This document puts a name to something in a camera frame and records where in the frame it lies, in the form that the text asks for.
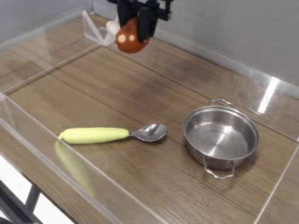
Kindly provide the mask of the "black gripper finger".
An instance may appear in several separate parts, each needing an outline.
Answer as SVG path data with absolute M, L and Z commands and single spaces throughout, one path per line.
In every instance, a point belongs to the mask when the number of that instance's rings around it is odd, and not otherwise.
M 145 42 L 155 35 L 155 27 L 157 24 L 156 12 L 141 7 L 137 12 L 137 37 L 140 42 Z
M 118 1 L 116 3 L 116 12 L 120 26 L 124 26 L 130 18 L 136 16 L 136 2 L 134 1 Z

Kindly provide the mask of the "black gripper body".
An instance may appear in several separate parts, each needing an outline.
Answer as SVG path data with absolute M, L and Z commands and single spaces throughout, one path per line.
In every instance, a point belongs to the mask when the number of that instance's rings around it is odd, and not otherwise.
M 134 8 L 148 7 L 155 11 L 159 19 L 168 21 L 172 18 L 172 3 L 173 0 L 106 0 L 112 4 L 124 3 Z

